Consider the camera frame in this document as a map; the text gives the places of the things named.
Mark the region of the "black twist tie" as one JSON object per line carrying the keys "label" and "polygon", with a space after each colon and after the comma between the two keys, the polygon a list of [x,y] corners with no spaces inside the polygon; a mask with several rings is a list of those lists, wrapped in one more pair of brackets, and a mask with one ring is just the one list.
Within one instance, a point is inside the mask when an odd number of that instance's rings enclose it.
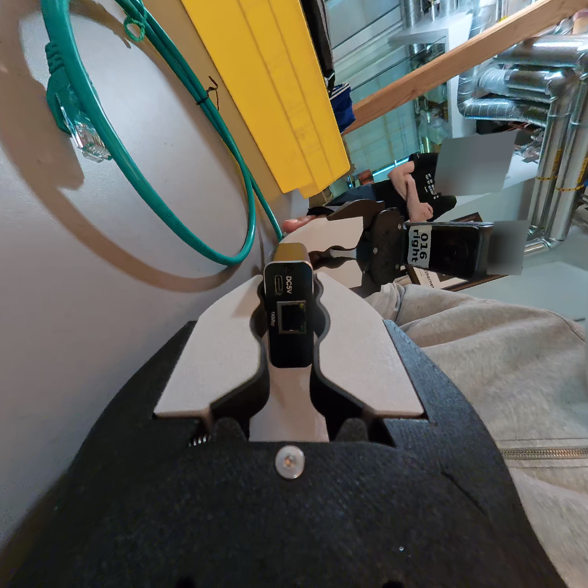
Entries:
{"label": "black twist tie", "polygon": [[209,76],[209,80],[211,85],[204,91],[205,95],[203,98],[199,99],[196,103],[197,105],[201,106],[204,105],[205,103],[210,103],[213,104],[214,101],[210,100],[210,94],[213,93],[215,95],[215,99],[216,99],[216,109],[217,111],[219,110],[219,95],[218,95],[218,88],[219,85],[217,84],[217,82]]}

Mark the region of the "yellow plastic bin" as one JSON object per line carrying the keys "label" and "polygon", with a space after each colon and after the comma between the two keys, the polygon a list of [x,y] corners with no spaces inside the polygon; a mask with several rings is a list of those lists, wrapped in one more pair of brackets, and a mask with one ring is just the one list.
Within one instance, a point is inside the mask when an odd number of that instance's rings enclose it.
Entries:
{"label": "yellow plastic bin", "polygon": [[300,1],[183,1],[283,193],[308,199],[350,162]]}

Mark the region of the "blue striped jacket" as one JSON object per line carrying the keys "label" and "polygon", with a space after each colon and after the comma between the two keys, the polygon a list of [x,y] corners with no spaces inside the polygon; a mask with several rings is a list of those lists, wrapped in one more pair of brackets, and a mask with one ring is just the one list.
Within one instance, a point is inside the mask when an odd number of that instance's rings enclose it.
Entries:
{"label": "blue striped jacket", "polygon": [[330,104],[340,134],[343,134],[356,121],[350,94],[351,87],[349,83],[335,85],[329,94]]}

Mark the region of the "person's grey sweatshirt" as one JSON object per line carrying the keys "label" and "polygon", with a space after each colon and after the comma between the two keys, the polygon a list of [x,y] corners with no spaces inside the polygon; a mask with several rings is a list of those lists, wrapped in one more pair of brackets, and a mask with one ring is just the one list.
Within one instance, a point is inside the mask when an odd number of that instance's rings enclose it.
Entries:
{"label": "person's grey sweatshirt", "polygon": [[587,587],[587,338],[556,313],[422,286],[366,299],[452,379],[498,446],[541,544]]}

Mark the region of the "black ethernet adapter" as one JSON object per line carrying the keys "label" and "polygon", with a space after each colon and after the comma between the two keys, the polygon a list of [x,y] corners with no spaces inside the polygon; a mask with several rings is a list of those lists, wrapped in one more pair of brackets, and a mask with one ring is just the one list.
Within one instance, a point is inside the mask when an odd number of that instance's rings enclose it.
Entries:
{"label": "black ethernet adapter", "polygon": [[313,268],[306,247],[281,241],[263,269],[270,362],[305,368],[313,358]]}

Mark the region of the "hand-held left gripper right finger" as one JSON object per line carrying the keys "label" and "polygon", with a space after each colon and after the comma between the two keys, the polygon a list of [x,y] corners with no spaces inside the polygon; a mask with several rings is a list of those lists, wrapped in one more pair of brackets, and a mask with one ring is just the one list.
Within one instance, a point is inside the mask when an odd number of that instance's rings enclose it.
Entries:
{"label": "hand-held left gripper right finger", "polygon": [[424,408],[381,315],[325,272],[315,276],[311,401],[338,434],[348,419],[420,418]]}

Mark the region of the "wooden beam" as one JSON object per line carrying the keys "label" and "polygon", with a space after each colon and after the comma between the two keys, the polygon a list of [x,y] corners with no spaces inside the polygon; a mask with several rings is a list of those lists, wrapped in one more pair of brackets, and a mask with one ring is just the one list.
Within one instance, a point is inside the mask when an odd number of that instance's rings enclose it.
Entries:
{"label": "wooden beam", "polygon": [[354,104],[347,135],[518,42],[586,9],[587,1],[537,1]]}

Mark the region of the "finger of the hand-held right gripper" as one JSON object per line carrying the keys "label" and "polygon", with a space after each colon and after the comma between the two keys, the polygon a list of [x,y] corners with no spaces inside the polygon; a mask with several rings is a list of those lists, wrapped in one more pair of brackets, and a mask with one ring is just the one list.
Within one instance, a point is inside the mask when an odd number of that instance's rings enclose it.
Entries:
{"label": "finger of the hand-held right gripper", "polygon": [[356,250],[311,251],[309,257],[314,272],[327,274],[361,298],[369,296],[369,282],[364,281],[364,271],[357,261]]}
{"label": "finger of the hand-held right gripper", "polygon": [[324,253],[335,247],[343,251],[356,248],[364,232],[362,217],[331,220],[330,217],[305,216],[284,224],[281,244],[300,244],[308,253]]}

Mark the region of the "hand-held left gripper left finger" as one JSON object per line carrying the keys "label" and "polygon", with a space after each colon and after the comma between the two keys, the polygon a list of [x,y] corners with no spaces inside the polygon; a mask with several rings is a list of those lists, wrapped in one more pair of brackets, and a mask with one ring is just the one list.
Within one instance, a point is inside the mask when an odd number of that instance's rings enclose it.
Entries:
{"label": "hand-held left gripper left finger", "polygon": [[153,414],[199,419],[211,432],[221,418],[249,435],[251,419],[266,405],[270,380],[255,318],[265,313],[255,276],[217,300],[195,323]]}

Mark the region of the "silver air ducts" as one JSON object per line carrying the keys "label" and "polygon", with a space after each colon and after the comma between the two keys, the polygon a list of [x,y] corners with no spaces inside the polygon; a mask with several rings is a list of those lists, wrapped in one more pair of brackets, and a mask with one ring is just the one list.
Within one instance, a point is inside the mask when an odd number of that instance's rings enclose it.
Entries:
{"label": "silver air ducts", "polygon": [[459,77],[466,119],[543,128],[529,206],[526,254],[564,242],[587,181],[587,31],[555,25]]}

